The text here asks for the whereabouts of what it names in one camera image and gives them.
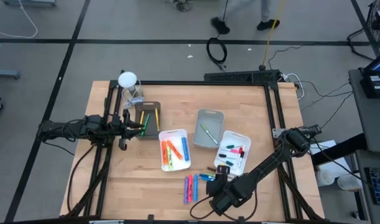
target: wooden tabletop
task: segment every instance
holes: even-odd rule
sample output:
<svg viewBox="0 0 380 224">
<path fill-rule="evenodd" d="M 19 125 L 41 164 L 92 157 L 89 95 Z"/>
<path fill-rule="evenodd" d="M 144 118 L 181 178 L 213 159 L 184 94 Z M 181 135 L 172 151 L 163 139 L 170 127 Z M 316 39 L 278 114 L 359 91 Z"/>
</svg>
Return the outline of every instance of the wooden tabletop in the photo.
<svg viewBox="0 0 380 224">
<path fill-rule="evenodd" d="M 104 98 L 109 82 L 93 82 L 86 114 L 103 114 Z M 192 220 L 189 210 L 194 202 L 183 203 L 184 177 L 190 174 L 206 172 L 213 167 L 216 151 L 197 148 L 192 139 L 195 130 L 197 111 L 200 108 L 218 110 L 224 113 L 224 130 L 231 130 L 251 138 L 252 145 L 246 161 L 245 172 L 249 172 L 273 152 L 271 128 L 266 108 L 264 88 L 261 86 L 183 86 L 183 85 L 143 85 L 146 101 L 158 101 L 161 104 L 161 131 L 185 129 L 192 164 L 189 169 L 177 172 L 161 170 L 158 140 L 140 141 L 133 138 L 127 141 L 127 151 L 118 148 L 118 139 L 114 143 L 108 183 L 104 198 L 102 218 L 105 219 L 147 219 L 154 214 L 156 220 Z M 287 128 L 302 126 L 302 116 L 293 83 L 280 83 L 279 92 Z M 271 91 L 272 104 L 277 127 L 279 127 L 274 94 Z M 79 140 L 73 165 L 90 148 L 90 142 Z M 71 207 L 82 197 L 88 188 L 95 149 L 80 163 L 72 183 Z M 297 186 L 305 200 L 324 217 L 320 195 L 308 154 L 302 158 L 293 158 Z M 206 183 L 200 181 L 198 198 L 206 197 Z M 291 216 L 295 217 L 292 194 L 288 190 Z M 275 170 L 257 185 L 258 207 L 251 221 L 284 221 L 282 201 Z M 94 194 L 91 213 L 95 213 L 98 190 Z M 61 214 L 67 211 L 67 193 L 61 208 Z M 240 208 L 231 207 L 226 213 L 232 217 L 247 217 L 254 207 L 254 198 Z M 201 217 L 211 211 L 207 202 L 199 204 L 193 214 Z M 205 220 L 226 220 L 216 214 Z"/>
</svg>

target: black shoe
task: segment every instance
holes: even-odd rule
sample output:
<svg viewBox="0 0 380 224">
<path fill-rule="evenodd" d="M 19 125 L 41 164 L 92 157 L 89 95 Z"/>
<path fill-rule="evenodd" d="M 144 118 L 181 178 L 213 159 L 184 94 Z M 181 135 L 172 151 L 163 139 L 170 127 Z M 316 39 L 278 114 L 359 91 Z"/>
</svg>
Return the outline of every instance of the black shoe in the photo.
<svg viewBox="0 0 380 224">
<path fill-rule="evenodd" d="M 270 19 L 269 22 L 260 22 L 259 25 L 257 25 L 257 30 L 262 31 L 266 29 L 271 29 L 273 23 L 274 23 L 273 19 Z M 277 20 L 276 26 L 274 28 L 277 28 L 279 26 L 279 23 L 280 23 L 279 20 Z"/>
<path fill-rule="evenodd" d="M 219 18 L 214 17 L 210 20 L 210 24 L 217 30 L 219 34 L 228 34 L 229 28 L 226 23 L 221 21 Z"/>
</svg>

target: person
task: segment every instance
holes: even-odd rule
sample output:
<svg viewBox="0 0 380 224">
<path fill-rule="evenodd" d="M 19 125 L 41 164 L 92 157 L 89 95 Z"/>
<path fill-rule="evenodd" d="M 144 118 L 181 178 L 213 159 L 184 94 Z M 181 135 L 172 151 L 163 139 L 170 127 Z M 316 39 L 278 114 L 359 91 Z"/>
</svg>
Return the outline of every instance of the person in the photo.
<svg viewBox="0 0 380 224">
<path fill-rule="evenodd" d="M 226 22 L 223 19 L 226 19 L 227 17 L 231 17 L 236 11 L 243 9 L 245 7 L 249 7 L 253 2 L 257 0 L 225 0 L 225 8 L 224 10 L 225 16 L 224 18 L 220 19 L 219 17 L 214 17 L 211 19 L 211 25 L 217 30 L 219 34 L 228 34 L 229 28 L 226 25 Z M 270 19 L 270 6 L 271 6 L 271 0 L 260 0 L 261 1 L 261 22 L 259 25 L 257 25 L 258 30 L 266 30 L 271 29 L 272 25 L 274 23 L 273 19 Z M 277 20 L 276 27 L 278 27 L 280 24 L 280 21 Z"/>
</svg>

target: white cable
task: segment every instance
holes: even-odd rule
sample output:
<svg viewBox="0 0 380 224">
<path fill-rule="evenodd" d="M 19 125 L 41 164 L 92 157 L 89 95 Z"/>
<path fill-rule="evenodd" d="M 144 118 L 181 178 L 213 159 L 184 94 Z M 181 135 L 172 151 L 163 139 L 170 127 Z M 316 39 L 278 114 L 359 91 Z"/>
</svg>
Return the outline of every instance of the white cable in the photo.
<svg viewBox="0 0 380 224">
<path fill-rule="evenodd" d="M 25 11 L 24 7 L 22 6 L 22 3 L 21 3 L 21 0 L 18 0 L 18 2 L 20 3 L 20 6 L 21 6 L 21 9 L 22 11 L 24 12 L 24 14 L 27 16 L 29 22 L 35 27 L 35 34 L 30 36 L 30 37 L 26 37 L 26 36 L 21 36 L 21 35 L 10 35 L 10 34 L 5 34 L 3 32 L 0 31 L 0 34 L 2 35 L 5 35 L 5 36 L 8 36 L 8 37 L 17 37 L 17 38 L 26 38 L 26 39 L 31 39 L 31 38 L 34 38 L 37 34 L 38 34 L 38 28 L 36 27 L 36 25 L 34 24 L 34 22 L 32 22 L 32 19 L 30 19 L 30 17 L 28 16 L 27 12 Z"/>
<path fill-rule="evenodd" d="M 284 79 L 285 79 L 285 76 L 288 77 L 289 75 L 293 75 L 297 79 L 297 81 L 299 81 L 300 89 L 302 91 L 302 96 L 300 98 L 297 98 L 297 99 L 301 100 L 304 97 L 304 89 L 303 89 L 302 82 L 300 81 L 299 77 L 296 74 L 294 74 L 294 73 L 290 73 L 290 74 L 287 74 L 287 75 L 283 74 Z"/>
<path fill-rule="evenodd" d="M 134 90 L 133 96 L 137 93 L 137 91 L 138 91 L 138 89 L 140 89 L 140 87 L 141 87 L 141 81 L 139 80 L 139 86 L 136 88 L 136 90 Z M 123 89 L 122 92 L 121 92 L 122 99 L 123 99 L 123 101 L 124 101 L 124 103 L 123 103 L 123 107 L 124 107 L 124 108 L 130 108 L 132 105 L 144 101 L 144 97 L 142 97 L 142 96 L 132 97 L 130 100 L 127 100 L 127 101 L 126 101 L 125 96 L 124 96 L 124 94 L 123 94 L 123 91 L 124 91 L 124 90 L 125 90 L 125 89 Z"/>
</svg>

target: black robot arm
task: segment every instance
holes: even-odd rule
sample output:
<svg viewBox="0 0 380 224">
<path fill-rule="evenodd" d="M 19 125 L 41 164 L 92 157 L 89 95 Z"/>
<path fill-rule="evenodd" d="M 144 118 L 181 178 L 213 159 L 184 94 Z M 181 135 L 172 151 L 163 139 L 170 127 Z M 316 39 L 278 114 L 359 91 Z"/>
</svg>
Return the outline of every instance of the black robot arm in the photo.
<svg viewBox="0 0 380 224">
<path fill-rule="evenodd" d="M 309 139 L 320 132 L 318 126 L 282 130 L 276 135 L 274 152 L 251 172 L 236 177 L 230 182 L 226 181 L 227 173 L 217 174 L 215 181 L 206 184 L 206 193 L 213 197 L 209 201 L 212 209 L 218 215 L 222 215 L 230 206 L 238 208 L 243 205 L 252 197 L 257 183 L 265 176 L 291 157 L 304 156 L 310 149 Z"/>
<path fill-rule="evenodd" d="M 129 111 L 125 109 L 123 121 L 118 115 L 113 115 L 112 121 L 108 123 L 100 115 L 85 116 L 67 123 L 44 121 L 39 126 L 37 138 L 41 141 L 55 138 L 66 138 L 69 141 L 88 139 L 92 144 L 108 146 L 113 143 L 115 136 L 121 136 L 119 148 L 126 150 L 125 140 L 143 132 L 143 129 L 138 129 L 141 127 L 143 125 L 130 120 Z"/>
</svg>

